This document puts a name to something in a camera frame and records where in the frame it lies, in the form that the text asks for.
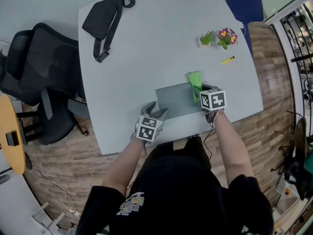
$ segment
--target potted plant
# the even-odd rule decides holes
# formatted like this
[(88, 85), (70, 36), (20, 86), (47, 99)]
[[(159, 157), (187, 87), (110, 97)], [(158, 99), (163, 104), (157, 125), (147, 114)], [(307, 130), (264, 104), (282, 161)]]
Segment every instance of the potted plant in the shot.
[(205, 35), (202, 35), (202, 37), (198, 38), (199, 47), (208, 47), (211, 45), (211, 42), (213, 41), (213, 35), (214, 31), (207, 32)]
[(238, 35), (231, 28), (224, 28), (217, 34), (217, 45), (227, 49), (228, 45), (234, 45), (237, 42)]

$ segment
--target chair armrest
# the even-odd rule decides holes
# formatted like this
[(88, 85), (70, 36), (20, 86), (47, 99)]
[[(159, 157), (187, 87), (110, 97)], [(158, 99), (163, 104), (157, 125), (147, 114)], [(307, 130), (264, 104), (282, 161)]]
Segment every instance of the chair armrest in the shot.
[(50, 100), (50, 96), (49, 96), (49, 92), (48, 92), (47, 88), (44, 88), (41, 91), (41, 98), (43, 101), (43, 105), (45, 108), (45, 114), (47, 116), (47, 119), (51, 119), (52, 115), (53, 115), (53, 111), (52, 111), (51, 100)]
[(67, 108), (75, 115), (78, 115), (83, 118), (90, 118), (88, 106), (86, 103), (69, 99), (67, 102)]

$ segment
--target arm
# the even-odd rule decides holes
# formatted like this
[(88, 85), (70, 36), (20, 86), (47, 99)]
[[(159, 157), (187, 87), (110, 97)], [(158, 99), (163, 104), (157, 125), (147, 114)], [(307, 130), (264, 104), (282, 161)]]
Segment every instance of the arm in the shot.
[(246, 177), (253, 177), (252, 165), (245, 144), (229, 122), (224, 111), (219, 111), (214, 124), (228, 185), (241, 174)]
[(142, 140), (132, 138), (105, 174), (102, 186), (114, 188), (125, 197), (127, 186), (133, 177), (142, 150)]

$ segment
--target bag strap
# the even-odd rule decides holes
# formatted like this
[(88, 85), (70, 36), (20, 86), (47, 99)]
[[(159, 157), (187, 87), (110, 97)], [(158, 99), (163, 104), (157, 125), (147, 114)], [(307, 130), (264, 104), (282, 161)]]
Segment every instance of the bag strap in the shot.
[(116, 15), (115, 15), (115, 18), (113, 20), (113, 23), (111, 24), (111, 27), (108, 30), (108, 33), (107, 33), (107, 36), (106, 36), (106, 39), (105, 39), (104, 45), (103, 45), (103, 51), (100, 53), (100, 55), (99, 55), (99, 52), (100, 52), (100, 48), (101, 48), (102, 39), (96, 38), (94, 40), (93, 57), (95, 58), (95, 60), (98, 63), (102, 63), (102, 61), (109, 55), (110, 45), (112, 43), (114, 34), (116, 32), (118, 23), (121, 19), (123, 6), (125, 8), (132, 8), (136, 3), (135, 0), (129, 0), (129, 1), (130, 1), (130, 3), (125, 5), (125, 0), (118, 0), (118, 7), (117, 7)]

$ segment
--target black office chair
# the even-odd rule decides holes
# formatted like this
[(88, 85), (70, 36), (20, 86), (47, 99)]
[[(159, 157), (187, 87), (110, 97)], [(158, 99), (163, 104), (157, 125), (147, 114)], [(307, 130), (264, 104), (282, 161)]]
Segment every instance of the black office chair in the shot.
[(2, 50), (0, 50), (0, 91), (30, 106), (39, 104), (41, 101), (41, 92), (21, 90), (18, 85), (18, 80), (5, 72), (5, 63), (6, 56), (4, 56)]
[(82, 90), (78, 41), (44, 23), (14, 36), (5, 71), (25, 92), (48, 88), (73, 97)]
[[(0, 90), (26, 104), (39, 104), (36, 112), (18, 114), (21, 118), (35, 117), (32, 126), (22, 127), (28, 132), (36, 131), (31, 137), (26, 136), (25, 142), (39, 139), (42, 144), (54, 143), (66, 137), (74, 126), (87, 136), (88, 131), (81, 129), (73, 114), (89, 118), (87, 104), (69, 98), (77, 92), (81, 97), (85, 96), (77, 41), (60, 35), (43, 23), (34, 29), (18, 32), (8, 56), (1, 53), (5, 70), (0, 72)], [(51, 44), (43, 42), (45, 36), (49, 36)]]

